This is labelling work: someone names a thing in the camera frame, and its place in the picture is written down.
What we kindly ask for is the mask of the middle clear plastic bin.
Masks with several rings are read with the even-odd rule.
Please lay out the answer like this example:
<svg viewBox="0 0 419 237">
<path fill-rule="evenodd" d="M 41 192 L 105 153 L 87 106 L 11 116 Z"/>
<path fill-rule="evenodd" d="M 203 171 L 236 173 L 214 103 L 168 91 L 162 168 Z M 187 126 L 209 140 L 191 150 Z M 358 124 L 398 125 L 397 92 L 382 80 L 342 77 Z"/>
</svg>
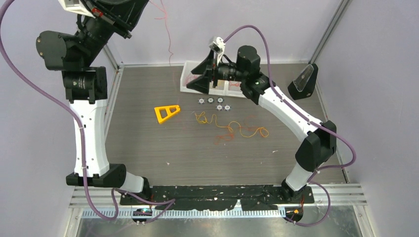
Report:
<svg viewBox="0 0 419 237">
<path fill-rule="evenodd" d="M 209 95 L 225 96 L 228 90 L 228 81 L 218 80 L 217 86 L 213 86 L 213 81 L 209 84 Z"/>
</svg>

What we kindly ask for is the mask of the right clear plastic bin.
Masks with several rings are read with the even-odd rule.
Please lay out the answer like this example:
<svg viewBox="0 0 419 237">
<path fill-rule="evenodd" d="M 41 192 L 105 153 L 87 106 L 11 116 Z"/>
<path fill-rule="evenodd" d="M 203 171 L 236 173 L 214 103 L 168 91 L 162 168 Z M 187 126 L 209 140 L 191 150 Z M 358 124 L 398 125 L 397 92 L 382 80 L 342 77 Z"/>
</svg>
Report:
<svg viewBox="0 0 419 237">
<path fill-rule="evenodd" d="M 228 81 L 228 90 L 225 96 L 246 98 L 240 88 L 241 82 L 239 81 Z"/>
</svg>

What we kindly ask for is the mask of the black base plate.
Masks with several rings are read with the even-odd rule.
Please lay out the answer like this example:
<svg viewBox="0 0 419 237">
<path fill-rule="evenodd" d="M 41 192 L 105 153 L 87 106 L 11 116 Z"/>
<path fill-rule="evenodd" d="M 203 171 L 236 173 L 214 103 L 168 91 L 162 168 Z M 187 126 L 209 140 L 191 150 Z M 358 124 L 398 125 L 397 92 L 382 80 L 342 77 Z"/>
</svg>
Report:
<svg viewBox="0 0 419 237">
<path fill-rule="evenodd" d="M 207 185 L 207 186 L 153 186 L 144 194 L 122 194 L 121 205 L 155 205 L 158 210 L 232 210 L 240 204 L 242 210 L 274 210 L 278 205 L 299 206 L 313 204 L 309 186 L 293 193 L 274 185 Z"/>
</svg>

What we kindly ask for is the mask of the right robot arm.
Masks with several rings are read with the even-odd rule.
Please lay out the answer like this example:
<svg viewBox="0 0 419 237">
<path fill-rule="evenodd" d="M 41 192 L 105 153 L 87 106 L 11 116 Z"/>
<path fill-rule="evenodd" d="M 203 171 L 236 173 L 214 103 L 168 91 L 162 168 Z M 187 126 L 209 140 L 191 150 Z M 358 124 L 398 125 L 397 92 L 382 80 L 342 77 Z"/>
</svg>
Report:
<svg viewBox="0 0 419 237">
<path fill-rule="evenodd" d="M 241 46 L 235 62 L 219 61 L 219 52 L 219 47 L 211 50 L 205 60 L 191 70 L 197 78 L 186 87 L 208 94 L 219 80 L 238 81 L 246 98 L 269 111 L 293 132 L 301 145 L 295 154 L 296 164 L 282 181 L 280 192 L 287 202 L 296 202 L 312 175 L 335 154 L 336 137 L 332 133 L 336 132 L 336 125 L 330 120 L 321 122 L 289 101 L 275 82 L 260 71 L 260 56 L 254 47 Z"/>
</svg>

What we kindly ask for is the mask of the left clear plastic bin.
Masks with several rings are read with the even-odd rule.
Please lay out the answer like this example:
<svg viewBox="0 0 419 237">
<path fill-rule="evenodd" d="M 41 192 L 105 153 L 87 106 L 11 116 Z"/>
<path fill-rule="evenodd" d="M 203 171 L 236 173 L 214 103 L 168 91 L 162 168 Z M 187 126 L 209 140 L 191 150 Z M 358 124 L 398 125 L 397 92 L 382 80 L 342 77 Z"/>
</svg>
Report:
<svg viewBox="0 0 419 237">
<path fill-rule="evenodd" d="M 180 92 L 200 94 L 197 91 L 186 88 L 186 84 L 188 82 L 190 82 L 193 79 L 196 79 L 197 77 L 199 77 L 199 75 L 191 74 L 191 70 L 194 69 L 199 64 L 200 64 L 199 61 L 190 61 L 190 60 L 187 60 L 183 64 L 182 74 L 181 74 L 181 77 L 180 77 L 180 87 L 179 87 Z"/>
</svg>

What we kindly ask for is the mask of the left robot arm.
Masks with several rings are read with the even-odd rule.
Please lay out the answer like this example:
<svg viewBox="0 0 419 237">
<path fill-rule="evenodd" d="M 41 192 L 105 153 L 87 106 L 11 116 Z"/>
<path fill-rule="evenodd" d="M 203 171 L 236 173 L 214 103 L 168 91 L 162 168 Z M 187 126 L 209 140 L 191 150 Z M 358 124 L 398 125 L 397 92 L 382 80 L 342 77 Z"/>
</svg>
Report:
<svg viewBox="0 0 419 237">
<path fill-rule="evenodd" d="M 105 149 L 108 85 L 105 67 L 92 63 L 112 35 L 127 39 L 147 5 L 145 0 L 62 0 L 77 14 L 77 31 L 41 32 L 36 49 L 48 70 L 62 74 L 67 109 L 74 115 L 76 165 L 67 175 L 69 186 L 116 188 L 147 204 L 152 192 L 148 179 L 129 173 L 124 164 L 109 163 Z"/>
</svg>

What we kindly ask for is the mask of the black wedge stand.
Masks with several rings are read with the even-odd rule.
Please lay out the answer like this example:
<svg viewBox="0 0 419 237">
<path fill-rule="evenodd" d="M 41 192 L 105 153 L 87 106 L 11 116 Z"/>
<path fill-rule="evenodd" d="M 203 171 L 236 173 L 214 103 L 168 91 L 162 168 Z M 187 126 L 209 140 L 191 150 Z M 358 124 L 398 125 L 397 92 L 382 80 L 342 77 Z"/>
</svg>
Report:
<svg viewBox="0 0 419 237">
<path fill-rule="evenodd" d="M 308 64 L 299 76 L 288 85 L 288 92 L 293 100 L 301 100 L 313 95 L 318 70 L 316 64 Z"/>
</svg>

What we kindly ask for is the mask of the clear plastic bin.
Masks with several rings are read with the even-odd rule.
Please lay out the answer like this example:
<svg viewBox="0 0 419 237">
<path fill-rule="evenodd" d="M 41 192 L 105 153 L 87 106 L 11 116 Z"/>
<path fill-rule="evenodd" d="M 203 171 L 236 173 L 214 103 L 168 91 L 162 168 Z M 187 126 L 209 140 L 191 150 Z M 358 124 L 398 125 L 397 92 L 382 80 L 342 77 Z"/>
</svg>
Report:
<svg viewBox="0 0 419 237">
<path fill-rule="evenodd" d="M 181 74 L 181 77 L 180 77 L 180 87 L 179 87 L 180 92 L 200 94 L 197 91 L 186 88 L 186 84 L 188 82 L 190 82 L 193 79 L 196 79 L 197 77 L 199 77 L 199 75 L 191 74 L 191 70 L 194 69 L 199 64 L 200 64 L 199 61 L 190 61 L 190 60 L 187 60 L 183 64 L 182 74 Z"/>
<path fill-rule="evenodd" d="M 246 98 L 240 88 L 241 82 L 239 81 L 228 81 L 228 90 L 225 96 Z"/>
<path fill-rule="evenodd" d="M 228 81 L 218 80 L 217 86 L 213 86 L 213 81 L 209 84 L 209 95 L 225 96 L 228 90 Z"/>
</svg>

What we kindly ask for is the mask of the yellow triangular plastic part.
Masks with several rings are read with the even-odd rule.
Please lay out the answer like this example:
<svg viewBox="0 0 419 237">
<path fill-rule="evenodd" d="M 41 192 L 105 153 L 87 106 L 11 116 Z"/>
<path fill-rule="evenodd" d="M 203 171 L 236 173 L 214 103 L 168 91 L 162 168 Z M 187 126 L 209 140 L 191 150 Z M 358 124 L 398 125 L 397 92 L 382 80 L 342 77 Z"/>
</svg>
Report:
<svg viewBox="0 0 419 237">
<path fill-rule="evenodd" d="M 154 108 L 158 124 L 165 123 L 167 120 L 180 113 L 180 111 L 181 107 L 179 105 L 168 105 Z"/>
</svg>

